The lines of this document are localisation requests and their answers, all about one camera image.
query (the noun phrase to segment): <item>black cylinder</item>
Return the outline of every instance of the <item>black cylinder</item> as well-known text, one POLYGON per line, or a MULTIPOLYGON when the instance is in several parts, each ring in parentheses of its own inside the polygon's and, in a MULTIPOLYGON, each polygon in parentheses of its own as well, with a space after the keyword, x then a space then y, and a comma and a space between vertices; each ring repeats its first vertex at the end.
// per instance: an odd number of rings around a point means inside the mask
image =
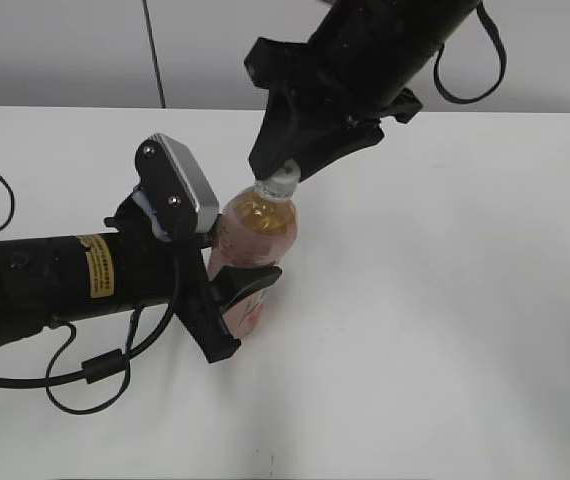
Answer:
POLYGON ((481 0, 338 0, 309 46, 360 102, 384 109, 481 0))
POLYGON ((167 302, 171 257, 128 252, 118 233, 0 242, 3 291, 14 312, 74 321, 167 302))
POLYGON ((0 242, 0 346, 63 321, 166 303, 172 255, 118 233, 0 242))

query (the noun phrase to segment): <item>yellow warning label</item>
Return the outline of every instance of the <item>yellow warning label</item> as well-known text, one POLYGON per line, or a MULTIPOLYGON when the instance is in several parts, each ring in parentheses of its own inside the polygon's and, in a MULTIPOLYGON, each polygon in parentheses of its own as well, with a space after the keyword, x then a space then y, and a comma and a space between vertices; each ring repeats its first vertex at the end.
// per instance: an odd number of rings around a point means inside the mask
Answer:
POLYGON ((90 297, 111 297, 114 295, 114 262, 105 239, 101 235, 82 235, 77 238, 86 249, 90 297))

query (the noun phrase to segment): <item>bottle neck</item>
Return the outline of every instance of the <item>bottle neck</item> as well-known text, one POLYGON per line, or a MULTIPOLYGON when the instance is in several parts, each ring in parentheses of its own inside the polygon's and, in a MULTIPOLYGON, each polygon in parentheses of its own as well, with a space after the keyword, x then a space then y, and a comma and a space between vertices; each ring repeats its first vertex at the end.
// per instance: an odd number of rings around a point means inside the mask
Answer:
POLYGON ((292 193, 284 194, 270 190, 263 182, 257 180, 254 184, 254 191, 264 200, 276 203, 287 203, 292 199, 292 193))

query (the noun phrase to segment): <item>black cable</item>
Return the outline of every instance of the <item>black cable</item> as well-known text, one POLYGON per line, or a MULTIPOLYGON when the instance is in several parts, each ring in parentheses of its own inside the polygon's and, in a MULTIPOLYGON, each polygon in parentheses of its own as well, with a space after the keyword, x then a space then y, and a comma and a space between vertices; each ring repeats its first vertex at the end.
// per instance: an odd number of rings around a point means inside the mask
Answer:
MULTIPOLYGON (((163 314, 163 317, 158 322, 156 328, 150 333, 145 340, 143 340, 138 346, 132 349, 130 359, 138 357, 149 347, 151 347, 159 337, 165 332, 167 326, 170 324, 178 301, 180 298, 180 261, 178 254, 174 254, 174 291, 167 304, 167 309, 163 314)), ((22 379, 22 378, 1 378, 0 377, 0 388, 12 389, 12 390, 28 390, 34 388, 46 388, 46 387, 57 387, 60 385, 66 385, 68 383, 77 382, 79 380, 84 380, 85 374, 82 370, 74 373, 68 373, 66 375, 61 375, 58 377, 47 378, 33 378, 33 379, 22 379)))
POLYGON ((507 73, 507 49, 505 48, 505 45, 501 40, 501 34, 498 30, 498 27, 496 26, 496 23, 494 23, 494 20, 492 20, 492 18, 487 13, 487 10, 485 9, 485 5, 483 3, 481 3, 476 8, 476 13, 478 14, 478 18, 481 21, 483 28, 489 35, 490 40, 492 41, 494 47, 496 48, 496 53, 498 54, 498 60, 500 62, 500 73, 498 75, 498 80, 492 86, 492 88, 490 88, 482 95, 479 95, 478 97, 474 98, 457 97, 453 95, 449 90, 447 90, 447 88, 445 88, 443 82, 441 81, 440 65, 441 65, 441 60, 443 59, 443 54, 445 53, 445 45, 443 45, 438 52, 438 56, 436 57, 436 63, 434 64, 434 84, 436 85, 438 93, 440 93, 445 100, 451 103, 456 103, 458 105, 469 105, 486 99, 492 93, 494 93, 498 89, 498 87, 501 86, 503 80, 505 79, 505 74, 507 73))
POLYGON ((5 220, 5 223, 0 226, 0 232, 2 232, 8 227, 10 223, 12 223, 12 220, 14 219, 14 212, 16 211, 16 197, 14 196, 12 187, 9 186, 9 183, 7 183, 7 180, 5 180, 1 174, 0 182, 7 189, 7 193, 9 194, 9 215, 7 216, 7 220, 5 220))
POLYGON ((163 89, 163 80, 161 78, 161 69, 158 66, 158 56, 156 55, 156 42, 154 41, 154 31, 152 30, 152 20, 149 16, 149 7, 147 0, 143 1, 143 12, 145 13, 145 25, 147 26, 147 38, 149 39, 149 49, 152 53, 152 63, 154 64, 154 75, 156 76, 156 89, 161 102, 161 108, 167 108, 165 103, 165 90, 163 89))
MULTIPOLYGON (((116 401, 121 398, 125 390, 129 387, 130 381, 132 379, 132 369, 130 365, 131 353, 132 353, 132 344, 134 343, 134 337, 136 336, 136 330, 138 329, 138 324, 141 318, 141 312, 143 311, 143 307, 137 307, 133 312, 129 320, 129 331, 127 333, 127 341, 125 342, 125 374, 123 375, 123 381, 121 383, 121 387, 118 389, 118 392, 109 400, 101 403, 92 408, 87 409, 75 409, 70 408, 66 405, 63 405, 52 393, 50 386, 45 387, 45 392, 47 393, 47 398, 56 406, 59 410, 62 410, 65 413, 69 413, 70 415, 92 415, 94 413, 102 412, 103 410, 111 407, 116 403, 116 401)), ((69 347, 74 340, 76 339, 76 327, 71 323, 63 324, 64 327, 69 328, 70 335, 67 341, 63 344, 61 348, 54 354, 52 359, 50 360, 49 364, 47 365, 47 370, 45 372, 45 379, 50 378, 50 374, 52 373, 52 368, 56 363, 56 360, 61 356, 61 354, 69 347)))

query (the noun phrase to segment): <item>white table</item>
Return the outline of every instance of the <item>white table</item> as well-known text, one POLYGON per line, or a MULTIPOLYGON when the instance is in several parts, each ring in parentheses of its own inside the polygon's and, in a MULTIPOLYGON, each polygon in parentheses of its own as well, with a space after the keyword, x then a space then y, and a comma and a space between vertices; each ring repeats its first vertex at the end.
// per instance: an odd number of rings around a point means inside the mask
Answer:
MULTIPOLYGON (((0 239, 104 231, 163 131, 221 203, 252 181, 257 112, 0 108, 18 211, 0 239)), ((422 114, 300 187, 263 323, 209 366, 175 321, 87 418, 0 391, 0 478, 570 478, 570 115, 422 114)), ((0 221, 7 208, 0 187, 0 221)), ((140 336, 160 312, 149 311, 140 336)), ((120 347, 88 320, 58 372, 120 347)), ((66 331, 0 350, 42 376, 66 331)), ((105 385, 62 387, 87 407, 105 385)))

